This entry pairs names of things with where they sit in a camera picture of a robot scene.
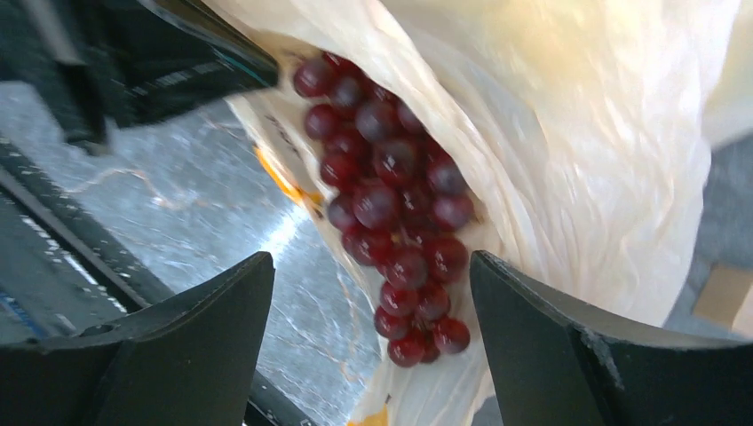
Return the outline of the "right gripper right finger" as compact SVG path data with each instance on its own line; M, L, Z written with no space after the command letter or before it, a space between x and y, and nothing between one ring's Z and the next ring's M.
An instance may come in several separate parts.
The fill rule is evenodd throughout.
M604 311L486 251L470 287L506 425L749 425L750 343Z

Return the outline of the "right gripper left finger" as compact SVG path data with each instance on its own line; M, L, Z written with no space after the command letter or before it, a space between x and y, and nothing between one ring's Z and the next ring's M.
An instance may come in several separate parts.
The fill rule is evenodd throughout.
M79 335L3 345L2 424L241 424L274 274L258 252Z

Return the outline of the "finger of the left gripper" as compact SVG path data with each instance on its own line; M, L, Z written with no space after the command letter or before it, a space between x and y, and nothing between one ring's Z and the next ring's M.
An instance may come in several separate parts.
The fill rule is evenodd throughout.
M273 88L277 61L202 1L1 4L1 78L31 85L62 131L106 154L136 128Z

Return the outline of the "red fake grape bunch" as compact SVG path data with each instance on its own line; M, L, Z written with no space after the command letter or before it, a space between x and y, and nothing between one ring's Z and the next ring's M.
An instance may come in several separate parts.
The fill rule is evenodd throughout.
M450 311L470 261L458 233L475 217L456 163L406 102L348 59L322 52L295 69L309 99L303 127L321 145L324 214L345 253L382 277L373 322L398 367L465 351L468 326Z

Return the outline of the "beige plastic banana-print bag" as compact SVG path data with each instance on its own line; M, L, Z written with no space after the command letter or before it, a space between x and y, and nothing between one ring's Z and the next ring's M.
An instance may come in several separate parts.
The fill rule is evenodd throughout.
M331 51L404 100L469 183L460 233L526 276L664 328L696 245L711 154L752 130L749 1L212 1L285 76ZM472 342L383 360L354 425L469 425L495 387Z

